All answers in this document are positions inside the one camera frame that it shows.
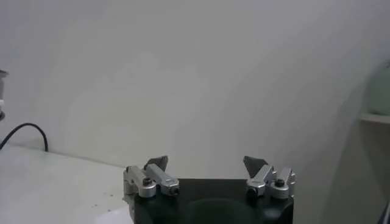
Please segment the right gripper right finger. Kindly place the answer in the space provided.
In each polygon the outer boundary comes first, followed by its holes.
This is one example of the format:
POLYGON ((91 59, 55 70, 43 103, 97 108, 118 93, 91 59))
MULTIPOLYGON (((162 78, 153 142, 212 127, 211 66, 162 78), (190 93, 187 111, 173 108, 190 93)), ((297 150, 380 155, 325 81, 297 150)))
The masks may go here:
POLYGON ((285 167, 277 171, 265 160, 251 156, 245 156, 243 163, 249 174, 246 180, 249 198, 262 197, 266 192, 280 200, 294 197, 296 174, 292 168, 285 167))

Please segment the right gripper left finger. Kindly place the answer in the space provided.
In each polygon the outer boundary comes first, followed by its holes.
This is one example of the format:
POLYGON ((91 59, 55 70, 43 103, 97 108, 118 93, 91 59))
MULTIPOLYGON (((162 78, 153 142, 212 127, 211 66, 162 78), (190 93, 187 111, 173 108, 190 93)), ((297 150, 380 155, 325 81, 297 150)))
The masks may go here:
POLYGON ((127 166, 123 172, 124 195, 152 198, 160 188, 163 195, 178 196, 179 180, 165 172, 167 165, 168 156, 165 155, 149 159, 142 169, 138 166, 127 166))

